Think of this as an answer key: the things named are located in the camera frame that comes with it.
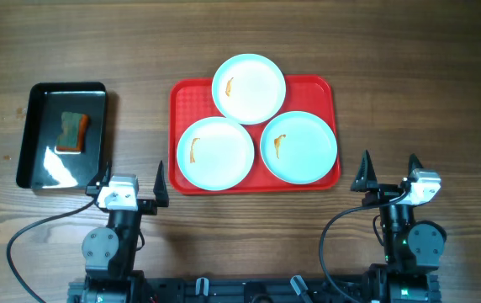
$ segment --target white plate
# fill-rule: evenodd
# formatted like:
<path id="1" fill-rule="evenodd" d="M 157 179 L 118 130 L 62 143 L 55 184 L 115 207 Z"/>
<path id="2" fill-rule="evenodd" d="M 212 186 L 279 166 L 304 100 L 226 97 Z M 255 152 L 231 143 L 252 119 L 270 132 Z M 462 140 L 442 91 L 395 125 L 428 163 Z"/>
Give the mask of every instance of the white plate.
<path id="1" fill-rule="evenodd" d="M 190 162 L 191 150 L 195 162 Z M 190 125 L 177 145 L 182 175 L 201 189 L 223 190 L 237 185 L 250 172 L 253 162 L 250 135 L 241 125 L 223 117 L 205 118 Z"/>
<path id="2" fill-rule="evenodd" d="M 214 104 L 225 117 L 254 125 L 271 119 L 282 107 L 285 79 L 276 64 L 264 56 L 238 55 L 216 71 L 212 92 Z"/>
<path id="3" fill-rule="evenodd" d="M 279 159 L 274 140 L 280 140 Z M 261 137 L 261 155 L 267 168 L 278 178 L 294 184 L 312 183 L 334 166 L 337 143 L 330 127 L 306 112 L 287 112 L 274 118 Z"/>

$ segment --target black tray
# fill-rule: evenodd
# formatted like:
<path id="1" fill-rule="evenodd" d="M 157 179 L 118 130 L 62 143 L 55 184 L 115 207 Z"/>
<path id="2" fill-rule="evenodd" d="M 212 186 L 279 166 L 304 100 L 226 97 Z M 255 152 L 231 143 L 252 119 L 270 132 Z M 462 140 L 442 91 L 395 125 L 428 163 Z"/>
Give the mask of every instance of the black tray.
<path id="1" fill-rule="evenodd" d="M 24 189 L 83 188 L 103 160 L 106 87 L 100 82 L 39 83 L 29 93 L 16 184 Z M 87 114 L 83 151 L 56 151 L 61 113 Z"/>

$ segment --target sponge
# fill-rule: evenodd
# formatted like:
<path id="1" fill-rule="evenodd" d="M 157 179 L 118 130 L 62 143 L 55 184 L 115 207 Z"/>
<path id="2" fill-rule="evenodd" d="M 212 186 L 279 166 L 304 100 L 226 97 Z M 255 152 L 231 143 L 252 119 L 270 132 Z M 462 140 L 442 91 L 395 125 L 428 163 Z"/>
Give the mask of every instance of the sponge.
<path id="1" fill-rule="evenodd" d="M 57 137 L 56 150 L 59 152 L 82 152 L 89 116 L 71 112 L 61 114 L 63 133 Z"/>

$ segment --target wooden table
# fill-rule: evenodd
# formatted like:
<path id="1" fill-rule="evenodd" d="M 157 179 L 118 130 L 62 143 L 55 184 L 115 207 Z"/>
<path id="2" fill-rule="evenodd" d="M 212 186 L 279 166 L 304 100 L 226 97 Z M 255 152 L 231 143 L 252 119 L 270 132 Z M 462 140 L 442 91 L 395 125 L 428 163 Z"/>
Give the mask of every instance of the wooden table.
<path id="1" fill-rule="evenodd" d="M 257 53 L 286 74 L 319 74 L 333 87 L 340 182 L 322 192 L 210 197 L 170 187 L 170 208 L 142 223 L 146 245 L 135 267 L 148 277 L 321 276 L 323 226 L 361 204 L 349 187 L 362 151 L 385 183 L 406 174 L 415 152 L 442 177 L 441 192 L 415 215 L 448 232 L 443 298 L 481 302 L 480 2 L 36 2 L 0 1 L 0 301 L 31 301 L 8 268 L 8 239 L 88 201 L 81 191 L 33 192 L 14 182 L 34 84 L 104 83 L 117 96 L 107 131 L 114 171 L 137 174 L 150 196 L 167 159 L 170 88 Z M 376 213 L 336 223 L 326 247 L 331 272 L 359 274 L 384 261 Z M 91 209 L 33 229 L 13 247 L 18 270 L 47 301 L 63 302 L 67 283 L 85 274 L 83 237 L 105 223 Z"/>

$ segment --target black wire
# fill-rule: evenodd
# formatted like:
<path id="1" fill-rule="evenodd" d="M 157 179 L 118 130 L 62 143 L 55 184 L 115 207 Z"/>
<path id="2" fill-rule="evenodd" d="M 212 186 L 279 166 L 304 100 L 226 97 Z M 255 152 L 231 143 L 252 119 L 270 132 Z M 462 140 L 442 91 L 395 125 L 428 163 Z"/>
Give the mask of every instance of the black wire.
<path id="1" fill-rule="evenodd" d="M 141 230 L 140 230 L 139 235 L 140 235 L 140 239 L 141 239 L 141 246 L 136 248 L 136 252 L 139 251 L 141 248 L 143 248 L 143 246 L 145 245 L 145 239 L 143 237 L 143 233 L 141 233 Z"/>
<path id="2" fill-rule="evenodd" d="M 326 226 L 325 226 L 325 229 L 323 229 L 323 233 L 321 233 L 321 239 L 319 241 L 319 261 L 321 263 L 321 268 L 323 269 L 323 272 L 325 273 L 325 277 L 326 279 L 332 284 L 332 286 L 334 286 L 334 288 L 340 292 L 342 295 L 344 295 L 347 299 L 353 301 L 353 302 L 356 302 L 356 303 L 360 303 L 358 300 L 355 300 L 353 299 L 351 296 L 349 296 L 348 294 L 346 294 L 345 291 L 341 290 L 338 285 L 336 284 L 336 282 L 333 280 L 333 278 L 330 276 L 329 272 L 328 272 L 328 269 L 326 268 L 326 264 L 325 264 L 325 237 L 326 237 L 326 232 L 329 230 L 330 226 L 338 219 L 340 219 L 342 216 L 344 215 L 347 215 L 347 214 L 351 214 L 355 211 L 359 211 L 359 210 L 371 210 L 371 209 L 375 209 L 375 208 L 383 208 L 383 207 L 388 207 L 388 206 L 391 206 L 391 205 L 395 205 L 397 204 L 398 202 L 400 202 L 402 199 L 404 199 L 407 194 L 409 192 L 405 191 L 403 192 L 402 195 L 400 195 L 398 198 L 395 198 L 395 199 L 392 199 L 390 200 L 390 202 L 388 202 L 387 204 L 382 204 L 382 205 L 370 205 L 370 206 L 361 206 L 361 207 L 355 207 L 355 208 L 351 208 L 349 210 L 345 210 L 345 211 L 342 211 L 341 213 L 337 214 L 334 218 L 332 218 L 332 220 L 330 220 Z"/>
<path id="3" fill-rule="evenodd" d="M 8 266 L 13 271 L 13 274 L 16 277 L 16 280 L 18 280 L 19 283 L 22 285 L 22 287 L 24 287 L 24 289 L 38 302 L 45 303 L 45 301 L 42 298 L 40 298 L 37 294 L 35 294 L 35 292 L 32 291 L 32 289 L 24 282 L 24 279 L 22 279 L 22 276 L 19 274 L 18 270 L 16 270 L 16 267 L 14 267 L 13 258 L 11 257 L 11 247 L 13 246 L 14 241 L 16 241 L 16 239 L 18 237 L 22 236 L 23 233 L 32 229 L 33 227 L 37 227 L 37 226 L 39 226 L 43 223 L 50 222 L 50 221 L 53 221 L 53 220 L 65 218 L 65 217 L 70 216 L 70 215 L 75 215 L 75 214 L 77 214 L 77 213 L 79 213 L 83 210 L 88 209 L 94 203 L 95 203 L 95 200 L 89 202 L 88 204 L 84 205 L 83 207 L 81 207 L 77 210 L 69 211 L 65 214 L 54 215 L 54 216 L 51 216 L 50 218 L 46 218 L 46 219 L 43 219 L 43 220 L 36 221 L 35 223 L 31 223 L 28 226 L 26 226 L 26 227 L 22 228 L 21 230 L 17 231 L 14 234 L 14 236 L 11 238 L 11 240 L 8 241 L 8 243 L 7 243 L 7 262 L 8 262 Z"/>
<path id="4" fill-rule="evenodd" d="M 373 217 L 373 232 L 375 232 L 375 236 L 377 236 L 377 240 L 381 244 L 381 246 L 384 246 L 383 239 L 381 239 L 381 236 L 378 234 L 378 229 L 377 229 L 377 226 L 375 225 L 375 222 L 377 222 L 377 218 L 380 216 L 381 215 L 375 215 Z"/>

